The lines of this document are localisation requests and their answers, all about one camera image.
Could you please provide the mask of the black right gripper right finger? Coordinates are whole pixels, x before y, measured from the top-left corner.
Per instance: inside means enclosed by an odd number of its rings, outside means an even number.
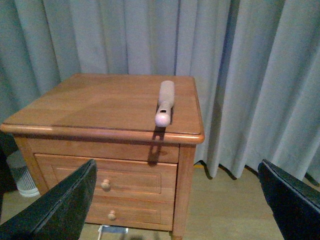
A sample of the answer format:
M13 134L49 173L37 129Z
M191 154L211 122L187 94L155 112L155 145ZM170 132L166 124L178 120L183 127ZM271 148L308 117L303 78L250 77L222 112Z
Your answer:
M285 240L320 238L320 192L264 159L258 178Z

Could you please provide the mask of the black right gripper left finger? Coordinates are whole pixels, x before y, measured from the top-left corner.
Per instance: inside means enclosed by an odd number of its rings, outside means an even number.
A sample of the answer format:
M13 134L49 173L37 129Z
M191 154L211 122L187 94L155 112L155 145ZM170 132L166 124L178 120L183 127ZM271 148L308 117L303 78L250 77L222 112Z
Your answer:
M97 180L90 159L26 209L1 224L2 240L78 240Z

